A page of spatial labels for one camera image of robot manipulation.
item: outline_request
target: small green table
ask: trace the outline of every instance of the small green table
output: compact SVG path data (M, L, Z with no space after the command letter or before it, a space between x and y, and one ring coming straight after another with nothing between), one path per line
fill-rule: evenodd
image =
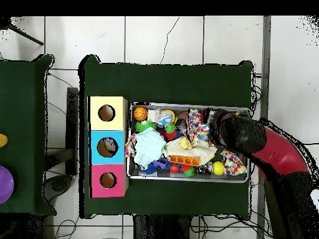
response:
M42 197L45 160L45 74L52 56L32 62L0 61L0 165L14 178L14 191L0 213L53 215Z
M236 213L248 217L249 181L241 184L130 179L124 197L88 197L88 96L123 96L134 101L251 107L253 65L137 65L80 63L80 215Z

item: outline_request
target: pink block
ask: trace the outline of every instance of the pink block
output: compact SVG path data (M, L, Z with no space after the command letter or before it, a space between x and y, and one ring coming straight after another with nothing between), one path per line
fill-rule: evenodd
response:
M112 188L104 188L100 183L103 173L111 172L116 177ZM127 188L127 178L123 164L92 165L92 198L123 197Z

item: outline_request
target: stacked cube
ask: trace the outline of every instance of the stacked cube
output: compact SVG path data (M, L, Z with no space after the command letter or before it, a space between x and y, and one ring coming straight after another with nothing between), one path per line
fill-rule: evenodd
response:
M128 187L124 155L127 101L120 96L90 96L87 100L90 197L123 197Z

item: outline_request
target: shape sorter box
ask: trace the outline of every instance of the shape sorter box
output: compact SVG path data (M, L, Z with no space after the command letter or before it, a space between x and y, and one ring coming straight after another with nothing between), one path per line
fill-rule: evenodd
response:
M111 157L103 157L98 152L98 144L103 138L112 138L117 145L117 151ZM92 165L124 164L124 145L126 140L126 130L122 131L94 131L90 132L90 155Z
M91 130L126 130L127 101L124 97L90 96L88 100Z
M128 188L128 177L124 164L92 165L91 166L91 198L123 197ZM102 185L105 173L112 174L114 183L111 188Z

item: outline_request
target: light blue cloth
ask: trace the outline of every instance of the light blue cloth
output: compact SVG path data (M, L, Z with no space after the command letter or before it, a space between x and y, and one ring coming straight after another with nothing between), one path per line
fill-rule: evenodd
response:
M148 128L136 134L135 163L146 169L149 163L161 158L165 145L165 140L153 128Z

